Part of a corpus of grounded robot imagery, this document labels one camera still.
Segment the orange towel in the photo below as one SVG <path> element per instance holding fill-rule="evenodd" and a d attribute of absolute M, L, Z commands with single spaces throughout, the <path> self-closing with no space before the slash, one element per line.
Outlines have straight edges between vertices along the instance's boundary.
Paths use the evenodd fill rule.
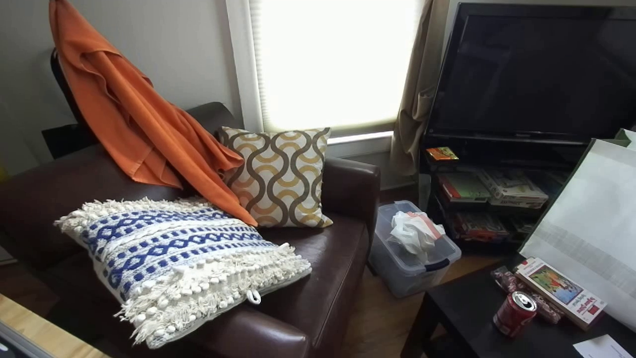
<path fill-rule="evenodd" d="M 50 0 L 50 27 L 88 127 L 125 175 L 175 189 L 189 183 L 211 204 L 257 224 L 221 179 L 243 165 L 239 153 L 169 103 L 68 0 Z"/>

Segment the dark brown leather sofa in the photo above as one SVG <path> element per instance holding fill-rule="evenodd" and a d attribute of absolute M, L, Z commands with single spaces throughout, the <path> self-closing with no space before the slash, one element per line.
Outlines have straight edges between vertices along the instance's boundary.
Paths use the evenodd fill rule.
<path fill-rule="evenodd" d="M 318 214 L 247 224 L 199 189 L 143 185 L 88 147 L 0 183 L 2 244 L 70 314 L 137 354 L 338 358 L 374 236 L 380 175 L 312 161 Z"/>

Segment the yellow brown wavy pattern pillow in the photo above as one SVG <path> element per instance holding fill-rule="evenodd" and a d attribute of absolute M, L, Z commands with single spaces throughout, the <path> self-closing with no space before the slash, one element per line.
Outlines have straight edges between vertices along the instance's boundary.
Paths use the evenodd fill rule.
<path fill-rule="evenodd" d="M 328 127 L 276 133 L 223 127 L 219 139 L 243 157 L 225 181 L 261 226 L 330 226 L 322 212 L 328 137 Z"/>

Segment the clear plastic storage bin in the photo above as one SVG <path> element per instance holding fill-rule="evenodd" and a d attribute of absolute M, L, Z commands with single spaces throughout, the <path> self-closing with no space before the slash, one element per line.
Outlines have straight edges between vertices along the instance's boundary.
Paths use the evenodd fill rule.
<path fill-rule="evenodd" d="M 412 200 L 378 206 L 368 264 L 396 298 L 437 284 L 459 258 L 461 248 L 445 234 L 445 228 Z"/>

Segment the small orange box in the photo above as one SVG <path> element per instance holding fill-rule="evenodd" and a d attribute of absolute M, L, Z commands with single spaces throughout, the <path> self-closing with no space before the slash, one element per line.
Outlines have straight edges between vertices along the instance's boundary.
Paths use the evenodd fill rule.
<path fill-rule="evenodd" d="M 435 161 L 457 161 L 459 159 L 451 147 L 427 147 L 426 151 Z"/>

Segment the beige curtain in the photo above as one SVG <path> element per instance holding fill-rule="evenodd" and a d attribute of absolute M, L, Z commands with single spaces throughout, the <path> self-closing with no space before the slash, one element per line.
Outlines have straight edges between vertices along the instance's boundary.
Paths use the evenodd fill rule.
<path fill-rule="evenodd" d="M 398 175 L 418 173 L 420 135 L 429 123 L 441 75 L 447 12 L 449 0 L 426 0 L 420 15 L 390 145 L 390 163 Z"/>

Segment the blue and white fringed pillow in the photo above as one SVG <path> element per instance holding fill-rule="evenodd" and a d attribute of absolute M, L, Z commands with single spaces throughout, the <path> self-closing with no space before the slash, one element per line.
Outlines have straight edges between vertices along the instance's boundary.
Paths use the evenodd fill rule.
<path fill-rule="evenodd" d="M 151 350 L 312 272 L 294 246 L 203 198 L 90 200 L 56 226 L 88 250 L 115 316 Z"/>

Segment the black tv stand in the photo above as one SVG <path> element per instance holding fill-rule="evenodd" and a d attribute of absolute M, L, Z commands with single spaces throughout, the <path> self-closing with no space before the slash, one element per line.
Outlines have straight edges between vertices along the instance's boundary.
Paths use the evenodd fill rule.
<path fill-rule="evenodd" d="M 435 161 L 427 147 L 451 147 Z M 513 254 L 535 230 L 585 153 L 583 143 L 422 139 L 422 200 L 465 254 Z"/>

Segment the black coffee table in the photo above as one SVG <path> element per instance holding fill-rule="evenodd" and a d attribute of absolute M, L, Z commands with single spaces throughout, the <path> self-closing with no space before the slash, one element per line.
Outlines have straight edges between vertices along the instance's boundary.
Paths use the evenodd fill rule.
<path fill-rule="evenodd" d="M 583 358 L 575 344 L 602 334 L 636 358 L 636 332 L 612 316 L 600 316 L 588 330 L 535 318 L 517 338 L 503 336 L 493 316 L 505 294 L 493 270 L 495 264 L 429 288 L 402 358 Z"/>

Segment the black flat screen television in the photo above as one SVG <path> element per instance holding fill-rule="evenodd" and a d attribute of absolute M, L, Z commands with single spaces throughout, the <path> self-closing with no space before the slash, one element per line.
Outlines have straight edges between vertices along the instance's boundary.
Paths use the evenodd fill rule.
<path fill-rule="evenodd" d="M 457 8 L 431 135 L 583 141 L 634 121 L 634 8 Z"/>

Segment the red soda can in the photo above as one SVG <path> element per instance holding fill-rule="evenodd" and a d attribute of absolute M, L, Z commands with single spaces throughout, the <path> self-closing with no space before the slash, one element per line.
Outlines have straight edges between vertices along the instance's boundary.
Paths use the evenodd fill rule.
<path fill-rule="evenodd" d="M 521 290 L 513 290 L 493 316 L 493 324 L 507 338 L 517 338 L 537 316 L 537 300 Z"/>

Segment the colourful book on table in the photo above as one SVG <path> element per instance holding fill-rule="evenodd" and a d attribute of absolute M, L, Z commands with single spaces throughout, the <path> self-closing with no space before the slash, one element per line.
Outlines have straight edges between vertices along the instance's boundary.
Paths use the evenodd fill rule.
<path fill-rule="evenodd" d="M 515 268 L 517 276 L 543 294 L 559 312 L 586 330 L 604 312 L 606 302 L 583 288 L 553 264 L 541 258 L 525 258 Z"/>

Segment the white and green shopping bag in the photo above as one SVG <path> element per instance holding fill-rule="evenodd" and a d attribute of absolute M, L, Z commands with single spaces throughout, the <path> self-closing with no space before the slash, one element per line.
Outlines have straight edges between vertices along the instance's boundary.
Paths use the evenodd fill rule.
<path fill-rule="evenodd" d="M 594 139 L 521 248 L 606 302 L 636 328 L 636 131 Z"/>

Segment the white paper on table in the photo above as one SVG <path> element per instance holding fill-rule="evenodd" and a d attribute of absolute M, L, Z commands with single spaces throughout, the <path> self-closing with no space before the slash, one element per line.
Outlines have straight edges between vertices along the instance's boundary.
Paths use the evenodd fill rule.
<path fill-rule="evenodd" d="M 634 358 L 612 336 L 602 334 L 575 344 L 583 358 Z"/>

